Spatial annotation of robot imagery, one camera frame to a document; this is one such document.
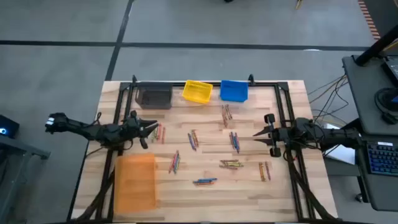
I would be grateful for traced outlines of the black box blue light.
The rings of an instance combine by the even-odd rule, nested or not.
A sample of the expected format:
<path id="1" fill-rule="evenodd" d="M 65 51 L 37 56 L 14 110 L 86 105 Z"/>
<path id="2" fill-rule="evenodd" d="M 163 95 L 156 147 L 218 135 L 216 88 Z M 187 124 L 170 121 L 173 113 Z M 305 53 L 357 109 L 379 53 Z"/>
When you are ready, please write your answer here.
<path id="1" fill-rule="evenodd" d="M 20 124 L 0 114 L 0 135 L 14 139 Z"/>

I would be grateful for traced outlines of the orange translucent bin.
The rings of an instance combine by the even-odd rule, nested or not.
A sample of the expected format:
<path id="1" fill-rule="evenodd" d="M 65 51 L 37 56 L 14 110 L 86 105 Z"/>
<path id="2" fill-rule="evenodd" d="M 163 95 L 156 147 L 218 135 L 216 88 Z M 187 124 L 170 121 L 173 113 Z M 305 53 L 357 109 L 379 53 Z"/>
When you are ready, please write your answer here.
<path id="1" fill-rule="evenodd" d="M 114 213 L 127 215 L 157 206 L 155 155 L 130 154 L 116 159 Z"/>

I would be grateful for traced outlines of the black aluminium table frame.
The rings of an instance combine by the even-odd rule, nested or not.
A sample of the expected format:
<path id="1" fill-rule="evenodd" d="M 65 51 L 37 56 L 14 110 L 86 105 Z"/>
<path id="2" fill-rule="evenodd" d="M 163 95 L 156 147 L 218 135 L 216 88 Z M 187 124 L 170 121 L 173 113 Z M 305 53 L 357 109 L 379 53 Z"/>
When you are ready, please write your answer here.
<path id="1" fill-rule="evenodd" d="M 140 118 L 156 119 L 165 131 L 165 142 L 147 140 L 148 152 L 155 155 L 157 206 L 153 210 L 117 215 L 113 190 L 107 178 L 119 156 L 142 154 L 139 141 L 127 143 L 120 151 L 108 152 L 96 142 L 89 143 L 78 188 L 68 220 L 74 223 L 248 223 L 296 222 L 298 219 L 287 162 L 273 158 L 269 148 L 255 141 L 264 126 L 264 115 L 274 113 L 276 125 L 291 116 L 311 117 L 302 81 L 258 81 L 249 87 L 244 103 L 229 102 L 232 120 L 225 128 L 219 83 L 213 83 L 207 104 L 183 98 L 183 81 L 173 82 L 169 110 L 143 110 L 135 101 L 137 82 L 105 82 L 98 111 L 101 123 L 122 121 L 135 110 Z M 196 130 L 199 147 L 194 151 L 188 133 Z M 233 150 L 229 132 L 237 133 L 240 152 Z M 169 167 L 176 151 L 180 164 L 175 174 Z M 244 167 L 222 169 L 220 160 L 239 160 Z M 265 168 L 268 161 L 271 181 Z M 266 181 L 261 181 L 259 162 L 264 164 Z M 198 179 L 217 178 L 213 185 L 194 185 Z"/>

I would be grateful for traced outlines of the black pole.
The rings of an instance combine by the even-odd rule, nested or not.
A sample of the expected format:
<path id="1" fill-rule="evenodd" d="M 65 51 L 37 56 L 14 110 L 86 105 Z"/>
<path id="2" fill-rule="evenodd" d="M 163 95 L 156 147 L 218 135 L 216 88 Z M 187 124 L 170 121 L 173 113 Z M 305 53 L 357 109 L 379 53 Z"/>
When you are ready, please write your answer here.
<path id="1" fill-rule="evenodd" d="M 370 59 L 379 55 L 380 52 L 391 45 L 396 39 L 398 39 L 398 25 L 394 26 L 388 33 L 370 46 L 370 48 L 363 52 L 359 57 L 355 58 L 354 62 L 358 66 L 363 66 Z"/>

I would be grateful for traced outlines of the black laptop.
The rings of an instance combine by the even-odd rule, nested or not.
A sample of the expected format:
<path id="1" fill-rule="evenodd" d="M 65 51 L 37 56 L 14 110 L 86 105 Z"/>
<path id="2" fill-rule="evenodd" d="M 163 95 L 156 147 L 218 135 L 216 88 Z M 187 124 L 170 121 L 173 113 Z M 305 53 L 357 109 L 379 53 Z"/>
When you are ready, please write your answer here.
<path id="1" fill-rule="evenodd" d="M 386 57 L 381 67 L 391 83 L 398 87 L 398 59 Z"/>

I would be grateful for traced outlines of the backlit keyboard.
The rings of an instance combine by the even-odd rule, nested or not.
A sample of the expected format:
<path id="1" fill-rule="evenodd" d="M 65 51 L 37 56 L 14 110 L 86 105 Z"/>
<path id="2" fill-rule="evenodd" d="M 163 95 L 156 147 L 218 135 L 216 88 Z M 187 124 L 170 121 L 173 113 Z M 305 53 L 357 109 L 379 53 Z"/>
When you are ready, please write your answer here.
<path id="1" fill-rule="evenodd" d="M 370 174 L 398 176 L 398 146 L 377 142 L 366 145 L 367 167 Z"/>

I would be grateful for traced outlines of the yellow plastic basket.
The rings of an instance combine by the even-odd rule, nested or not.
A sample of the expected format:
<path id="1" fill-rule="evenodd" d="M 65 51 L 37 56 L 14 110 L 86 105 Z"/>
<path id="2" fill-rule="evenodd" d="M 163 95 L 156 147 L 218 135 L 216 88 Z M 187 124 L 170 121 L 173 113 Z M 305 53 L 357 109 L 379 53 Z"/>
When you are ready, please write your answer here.
<path id="1" fill-rule="evenodd" d="M 187 80 L 182 96 L 188 101 L 207 104 L 210 101 L 212 89 L 212 84 Z"/>

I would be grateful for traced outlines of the grey side desk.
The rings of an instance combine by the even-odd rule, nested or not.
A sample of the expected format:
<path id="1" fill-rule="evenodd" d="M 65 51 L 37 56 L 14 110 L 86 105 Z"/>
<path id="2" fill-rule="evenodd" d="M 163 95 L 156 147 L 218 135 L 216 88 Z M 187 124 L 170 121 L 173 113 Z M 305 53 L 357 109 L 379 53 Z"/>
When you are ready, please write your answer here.
<path id="1" fill-rule="evenodd" d="M 374 103 L 374 94 L 378 90 L 397 87 L 384 73 L 382 59 L 374 58 L 358 66 L 355 58 L 357 56 L 352 55 L 342 61 L 359 118 L 343 126 L 343 129 L 357 129 L 363 140 L 364 145 L 355 152 L 361 195 L 363 201 L 370 203 L 377 211 L 398 212 L 398 176 L 370 174 L 366 159 L 367 144 L 386 142 L 398 146 L 398 124 L 390 125 L 382 120 Z"/>

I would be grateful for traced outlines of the orange striped floor strip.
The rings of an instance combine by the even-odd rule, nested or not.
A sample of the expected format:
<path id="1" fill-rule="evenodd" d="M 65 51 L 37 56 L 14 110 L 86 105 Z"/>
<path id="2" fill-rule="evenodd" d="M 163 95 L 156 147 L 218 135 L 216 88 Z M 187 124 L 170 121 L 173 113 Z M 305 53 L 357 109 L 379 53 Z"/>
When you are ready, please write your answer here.
<path id="1" fill-rule="evenodd" d="M 364 2 L 364 0 L 358 0 L 358 4 L 359 4 L 360 10 L 363 13 L 363 16 L 364 16 L 364 18 L 366 20 L 366 23 L 367 23 L 367 25 L 369 27 L 369 30 L 371 32 L 371 35 L 372 35 L 373 39 L 379 40 L 381 38 L 381 36 L 380 36 L 380 34 L 379 34 L 379 32 L 378 32 L 378 30 L 376 28 L 376 25 L 375 25 L 371 15 L 370 15 L 370 13 L 369 13 L 369 10 L 368 10 L 368 7 L 366 6 L 366 3 Z"/>

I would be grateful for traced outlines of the white paper sheet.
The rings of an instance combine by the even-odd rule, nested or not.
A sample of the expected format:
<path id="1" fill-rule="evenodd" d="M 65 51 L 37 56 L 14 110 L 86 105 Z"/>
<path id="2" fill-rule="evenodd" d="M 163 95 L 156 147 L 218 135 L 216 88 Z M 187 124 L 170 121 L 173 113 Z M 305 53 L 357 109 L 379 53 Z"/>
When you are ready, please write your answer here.
<path id="1" fill-rule="evenodd" d="M 325 156 L 330 159 L 355 165 L 355 150 L 343 145 L 333 146 L 325 151 Z"/>

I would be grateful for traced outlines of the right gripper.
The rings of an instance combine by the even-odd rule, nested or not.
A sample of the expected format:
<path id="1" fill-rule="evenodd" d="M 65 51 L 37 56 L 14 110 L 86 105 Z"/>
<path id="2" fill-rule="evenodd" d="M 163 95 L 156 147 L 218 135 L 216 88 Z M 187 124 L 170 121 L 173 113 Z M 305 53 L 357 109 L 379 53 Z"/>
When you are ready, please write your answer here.
<path id="1" fill-rule="evenodd" d="M 263 130 L 259 131 L 258 133 L 254 134 L 254 136 L 260 136 L 263 134 L 269 134 L 270 139 L 255 139 L 255 141 L 262 142 L 267 144 L 268 146 L 272 146 L 270 149 L 270 154 L 272 157 L 280 157 L 282 156 L 281 150 L 277 147 L 276 142 L 283 141 L 285 144 L 285 157 L 293 157 L 291 151 L 291 140 L 293 140 L 293 131 L 294 131 L 294 123 L 291 127 L 287 128 L 275 128 L 275 116 L 274 114 L 266 114 L 264 116 L 264 121 L 268 124 L 265 126 Z"/>

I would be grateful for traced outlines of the blue plastic basket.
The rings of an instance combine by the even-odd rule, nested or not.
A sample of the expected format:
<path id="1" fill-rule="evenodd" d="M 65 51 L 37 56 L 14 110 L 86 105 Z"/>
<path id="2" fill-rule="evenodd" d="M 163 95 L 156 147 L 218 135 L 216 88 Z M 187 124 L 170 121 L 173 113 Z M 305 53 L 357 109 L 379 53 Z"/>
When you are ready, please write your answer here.
<path id="1" fill-rule="evenodd" d="M 248 99 L 248 83 L 222 80 L 220 97 L 223 101 L 245 102 Z"/>

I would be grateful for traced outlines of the grey plastic bin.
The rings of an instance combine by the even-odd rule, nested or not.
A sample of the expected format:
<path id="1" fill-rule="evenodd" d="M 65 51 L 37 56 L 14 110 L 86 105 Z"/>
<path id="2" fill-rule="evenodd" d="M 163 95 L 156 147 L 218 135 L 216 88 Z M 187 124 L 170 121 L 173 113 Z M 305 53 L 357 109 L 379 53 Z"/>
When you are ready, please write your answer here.
<path id="1" fill-rule="evenodd" d="M 172 84 L 168 82 L 138 83 L 135 101 L 143 110 L 169 110 L 172 107 Z"/>

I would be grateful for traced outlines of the grey metal bench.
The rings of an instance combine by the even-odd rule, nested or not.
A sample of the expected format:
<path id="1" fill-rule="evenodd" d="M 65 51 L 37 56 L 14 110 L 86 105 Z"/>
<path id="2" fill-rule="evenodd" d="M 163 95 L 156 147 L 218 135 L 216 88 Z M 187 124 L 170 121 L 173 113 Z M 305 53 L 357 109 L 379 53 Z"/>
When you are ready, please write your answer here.
<path id="1" fill-rule="evenodd" d="M 0 172 L 0 224 L 5 224 L 30 158 L 48 159 L 50 152 L 4 136 L 0 136 L 0 149 L 7 155 L 5 173 Z"/>

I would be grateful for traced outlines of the black headset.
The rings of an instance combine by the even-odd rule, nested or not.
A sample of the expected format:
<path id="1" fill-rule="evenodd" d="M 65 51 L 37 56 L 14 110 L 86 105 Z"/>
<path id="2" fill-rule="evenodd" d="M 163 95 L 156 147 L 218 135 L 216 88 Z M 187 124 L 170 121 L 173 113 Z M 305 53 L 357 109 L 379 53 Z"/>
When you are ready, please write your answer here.
<path id="1" fill-rule="evenodd" d="M 398 124 L 398 88 L 381 88 L 374 94 L 374 103 L 387 124 Z"/>

